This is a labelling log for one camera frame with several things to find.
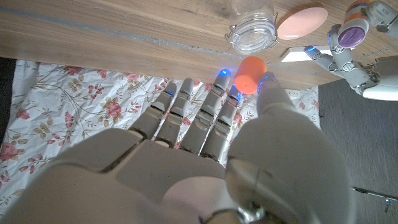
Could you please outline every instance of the metal clasp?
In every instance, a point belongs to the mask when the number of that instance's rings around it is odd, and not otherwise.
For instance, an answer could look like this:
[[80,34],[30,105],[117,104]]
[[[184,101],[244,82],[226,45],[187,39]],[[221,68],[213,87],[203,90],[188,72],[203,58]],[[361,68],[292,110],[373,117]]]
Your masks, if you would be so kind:
[[230,41],[232,35],[239,35],[235,34],[234,30],[236,30],[238,25],[229,26],[229,34],[225,34],[224,37],[228,43],[235,44],[235,42]]

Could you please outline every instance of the blue led light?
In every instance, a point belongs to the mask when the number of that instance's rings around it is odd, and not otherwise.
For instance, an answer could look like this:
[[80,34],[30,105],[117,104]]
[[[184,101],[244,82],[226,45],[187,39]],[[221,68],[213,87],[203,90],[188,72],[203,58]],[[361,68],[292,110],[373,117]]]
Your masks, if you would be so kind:
[[237,95],[237,97],[238,97],[238,102],[240,102],[240,101],[241,101],[241,98],[242,98],[242,93],[239,92],[238,95]]
[[220,71],[220,73],[218,75],[228,75],[231,72],[228,69],[222,69],[222,71]]

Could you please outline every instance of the glass jar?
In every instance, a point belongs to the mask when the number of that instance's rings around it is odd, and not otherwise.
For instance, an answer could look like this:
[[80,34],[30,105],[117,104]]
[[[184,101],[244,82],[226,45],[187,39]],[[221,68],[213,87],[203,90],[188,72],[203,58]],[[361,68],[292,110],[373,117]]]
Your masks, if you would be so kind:
[[237,53],[249,55],[278,43],[272,0],[232,0],[229,14],[231,32],[225,38]]

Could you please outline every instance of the orange ball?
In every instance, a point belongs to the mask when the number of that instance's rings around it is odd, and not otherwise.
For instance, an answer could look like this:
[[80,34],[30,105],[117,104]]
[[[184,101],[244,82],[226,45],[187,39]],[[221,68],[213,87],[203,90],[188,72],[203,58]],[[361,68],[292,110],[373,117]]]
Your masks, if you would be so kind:
[[255,56],[245,58],[235,75],[236,89],[244,94],[257,92],[258,85],[266,72],[267,65],[261,58]]

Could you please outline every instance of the metal rod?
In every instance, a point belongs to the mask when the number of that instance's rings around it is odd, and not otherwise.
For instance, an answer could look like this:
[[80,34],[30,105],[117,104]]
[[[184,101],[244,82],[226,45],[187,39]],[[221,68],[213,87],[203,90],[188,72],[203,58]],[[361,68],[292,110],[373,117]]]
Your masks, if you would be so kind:
[[360,187],[351,187],[351,189],[360,192],[360,193],[364,193],[364,194],[369,194],[369,195],[374,195],[374,196],[378,196],[378,197],[382,197],[382,198],[388,198],[390,200],[395,200],[398,202],[398,197],[396,196],[392,196],[392,195],[386,195],[386,194],[382,194],[382,193],[377,193],[371,190],[366,190]]

